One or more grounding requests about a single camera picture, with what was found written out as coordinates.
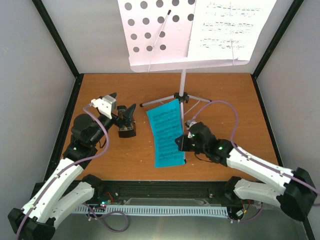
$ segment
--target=gray wall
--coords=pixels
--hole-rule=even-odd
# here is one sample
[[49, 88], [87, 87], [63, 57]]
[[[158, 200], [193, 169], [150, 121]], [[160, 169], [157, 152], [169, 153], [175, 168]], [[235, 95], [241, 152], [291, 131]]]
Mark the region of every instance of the gray wall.
[[43, 180], [74, 83], [31, 0], [0, 1], [0, 233]]
[[[172, 6], [172, 0], [163, 1]], [[275, 3], [248, 64], [189, 72], [253, 73], [292, 2], [278, 0]], [[79, 72], [132, 72], [117, 0], [43, 0], [43, 3]]]
[[[257, 80], [285, 166], [308, 170], [318, 189], [319, 11], [319, 0], [304, 1]], [[319, 216], [320, 207], [313, 207], [309, 221], [315, 239], [320, 239]]]

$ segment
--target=sheet music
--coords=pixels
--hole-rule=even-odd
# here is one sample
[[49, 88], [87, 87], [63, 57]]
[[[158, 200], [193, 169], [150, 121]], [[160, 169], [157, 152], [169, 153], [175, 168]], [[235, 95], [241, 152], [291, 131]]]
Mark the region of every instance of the sheet music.
[[184, 152], [178, 150], [175, 142], [183, 134], [179, 100], [173, 100], [146, 113], [154, 138], [155, 167], [184, 165]]
[[276, 0], [197, 0], [188, 57], [249, 61]]

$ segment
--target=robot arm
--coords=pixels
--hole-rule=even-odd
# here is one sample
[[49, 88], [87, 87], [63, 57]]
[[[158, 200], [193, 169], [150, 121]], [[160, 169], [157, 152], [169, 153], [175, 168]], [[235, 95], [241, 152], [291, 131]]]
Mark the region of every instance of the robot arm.
[[240, 198], [268, 203], [280, 207], [284, 213], [298, 221], [307, 217], [317, 194], [288, 177], [296, 177], [314, 187], [307, 171], [302, 168], [293, 171], [258, 158], [239, 146], [236, 149], [229, 140], [217, 139], [202, 122], [187, 121], [185, 124], [189, 133], [175, 140], [179, 151], [205, 154], [213, 163], [241, 170], [263, 182], [232, 177], [225, 186], [227, 198], [231, 201]]
[[[118, 106], [118, 115], [115, 115], [112, 111], [116, 108], [116, 95], [113, 93], [93, 99], [91, 103], [100, 113], [98, 119], [107, 131], [116, 125], [119, 137], [133, 137], [136, 135], [133, 122], [136, 105], [133, 104], [128, 109], [125, 106]], [[81, 114], [75, 118], [71, 132], [71, 142], [46, 183], [22, 209], [14, 208], [8, 215], [12, 229], [17, 233], [23, 219], [32, 209], [20, 232], [20, 237], [25, 240], [50, 240], [59, 224], [75, 208], [94, 196], [95, 189], [101, 182], [99, 178], [87, 175], [74, 190], [62, 197], [91, 160], [73, 165], [59, 175], [61, 170], [78, 160], [94, 156], [98, 151], [96, 145], [104, 136], [101, 127], [88, 114]], [[43, 195], [40, 201], [35, 205], [41, 194]]]

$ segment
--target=wooden table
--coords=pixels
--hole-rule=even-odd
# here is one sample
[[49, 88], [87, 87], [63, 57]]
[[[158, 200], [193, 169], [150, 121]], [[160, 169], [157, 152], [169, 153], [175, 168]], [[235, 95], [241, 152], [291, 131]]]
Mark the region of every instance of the wooden table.
[[[84, 113], [83, 107], [90, 103], [91, 99], [113, 92], [117, 93], [117, 105], [129, 107], [133, 103], [137, 104], [134, 113], [137, 136], [119, 138], [118, 129], [113, 126], [109, 130], [108, 151], [92, 160], [78, 179], [87, 174], [93, 174], [102, 180], [129, 181], [227, 181], [232, 176], [253, 179], [236, 169], [200, 161], [192, 152], [186, 153], [186, 164], [183, 166], [155, 168], [154, 139], [146, 111], [160, 103], [146, 107], [139, 107], [139, 104], [178, 92], [179, 83], [179, 73], [85, 74], [64, 150], [70, 143], [73, 120]], [[239, 116], [235, 142], [250, 153], [277, 164], [250, 74], [188, 73], [185, 91], [197, 97], [231, 103]], [[196, 102], [191, 99], [188, 104], [185, 103], [185, 111]], [[203, 105], [204, 103], [198, 104], [184, 119], [191, 119]], [[97, 112], [94, 108], [91, 111], [94, 114]], [[206, 108], [197, 120], [210, 127], [211, 132], [221, 139], [230, 139], [235, 124], [232, 110], [220, 103]]]

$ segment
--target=white music stand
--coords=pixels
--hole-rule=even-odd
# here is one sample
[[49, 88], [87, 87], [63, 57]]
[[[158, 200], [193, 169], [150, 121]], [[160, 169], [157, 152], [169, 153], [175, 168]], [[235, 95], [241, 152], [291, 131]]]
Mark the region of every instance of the white music stand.
[[[134, 72], [182, 70], [179, 97], [184, 96], [186, 69], [243, 65], [248, 61], [203, 60], [188, 57], [195, 12], [195, 0], [118, 0], [130, 68]], [[168, 19], [165, 17], [171, 10]], [[177, 98], [167, 96], [140, 104], [140, 107]], [[211, 100], [188, 95], [190, 99]], [[181, 124], [184, 127], [184, 101], [180, 100]]]

